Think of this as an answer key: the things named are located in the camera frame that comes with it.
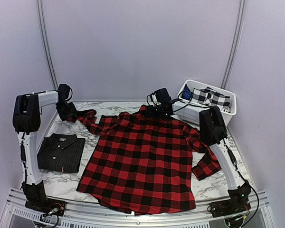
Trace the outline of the red black plaid shirt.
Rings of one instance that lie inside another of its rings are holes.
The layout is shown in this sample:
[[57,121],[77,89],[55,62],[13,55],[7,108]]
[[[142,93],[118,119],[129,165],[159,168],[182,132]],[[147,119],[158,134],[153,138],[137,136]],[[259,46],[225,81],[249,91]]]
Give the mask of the red black plaid shirt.
[[203,180],[221,170],[196,128],[172,117],[147,117],[144,105],[100,119],[95,110],[79,111],[69,121],[99,136],[77,191],[113,210],[142,215],[195,209],[192,176]]

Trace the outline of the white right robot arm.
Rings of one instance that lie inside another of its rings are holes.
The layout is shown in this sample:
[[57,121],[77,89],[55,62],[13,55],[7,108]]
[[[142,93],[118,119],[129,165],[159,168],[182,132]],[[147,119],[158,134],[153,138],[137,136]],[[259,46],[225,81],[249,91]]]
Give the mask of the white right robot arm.
[[254,189],[240,173],[237,160],[226,143],[227,129],[221,110],[217,106],[202,106],[190,102],[181,105],[180,99],[162,99],[158,105],[148,105],[148,116],[178,115],[189,122],[199,124],[201,141],[206,144],[217,158],[217,163],[225,174],[230,199],[217,201],[229,212],[235,213],[249,204],[248,196]]

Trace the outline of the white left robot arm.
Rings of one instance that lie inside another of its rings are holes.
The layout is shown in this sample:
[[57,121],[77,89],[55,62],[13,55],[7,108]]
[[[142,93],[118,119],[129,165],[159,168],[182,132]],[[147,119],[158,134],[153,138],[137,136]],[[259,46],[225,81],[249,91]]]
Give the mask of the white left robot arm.
[[75,114],[76,108],[70,102],[73,91],[67,84],[60,84],[57,90],[18,95],[16,97],[12,124],[17,133],[22,162],[22,189],[28,202],[40,211],[50,208],[37,161],[37,135],[41,126],[41,109],[55,105],[61,120]]

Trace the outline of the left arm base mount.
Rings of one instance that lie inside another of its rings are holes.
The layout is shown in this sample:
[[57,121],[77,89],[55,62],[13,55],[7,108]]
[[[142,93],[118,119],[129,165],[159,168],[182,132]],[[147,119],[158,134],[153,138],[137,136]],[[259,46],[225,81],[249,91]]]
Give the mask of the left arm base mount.
[[66,209],[66,202],[58,199],[47,198],[45,203],[39,201],[26,201],[25,207],[40,215],[33,215],[32,221],[36,228],[57,228]]

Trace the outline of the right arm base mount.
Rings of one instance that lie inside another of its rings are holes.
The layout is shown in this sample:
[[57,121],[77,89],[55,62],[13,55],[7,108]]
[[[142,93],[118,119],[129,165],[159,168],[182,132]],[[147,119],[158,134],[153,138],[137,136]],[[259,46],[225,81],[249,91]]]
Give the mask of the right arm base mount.
[[250,214],[250,209],[249,200],[240,204],[232,204],[231,200],[228,199],[210,203],[207,211],[212,214],[213,218],[224,217],[227,228],[241,228]]

